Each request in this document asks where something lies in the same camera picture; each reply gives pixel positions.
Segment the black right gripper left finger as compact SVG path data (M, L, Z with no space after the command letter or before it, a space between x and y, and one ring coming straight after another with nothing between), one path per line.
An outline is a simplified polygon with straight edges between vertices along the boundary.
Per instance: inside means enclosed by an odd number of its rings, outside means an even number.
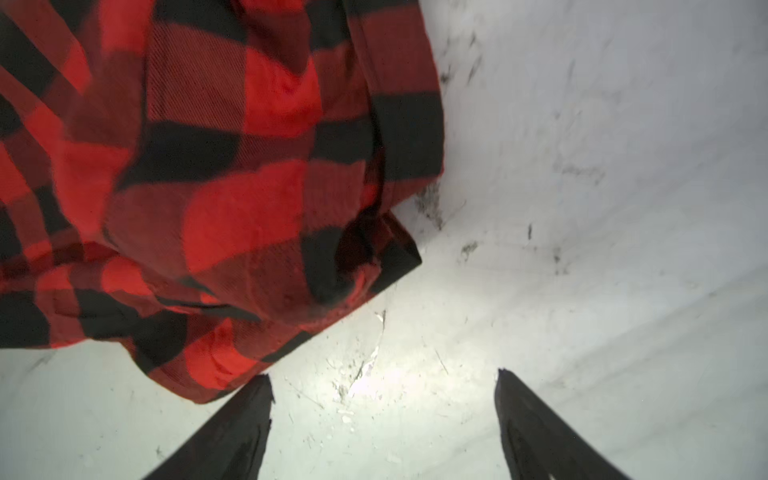
M269 377L255 377L146 479L256 480L273 403Z

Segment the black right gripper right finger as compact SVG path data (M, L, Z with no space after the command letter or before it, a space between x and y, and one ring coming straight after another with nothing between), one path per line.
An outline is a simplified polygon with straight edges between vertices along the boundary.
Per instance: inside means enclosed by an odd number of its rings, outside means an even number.
M494 401L513 479L628 479L513 372L498 372Z

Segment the red black plaid shirt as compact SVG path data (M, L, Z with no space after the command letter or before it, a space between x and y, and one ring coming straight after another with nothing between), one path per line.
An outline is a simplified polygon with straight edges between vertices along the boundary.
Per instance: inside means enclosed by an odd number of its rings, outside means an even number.
M216 400L420 265L443 160L416 1L5 1L1 345Z

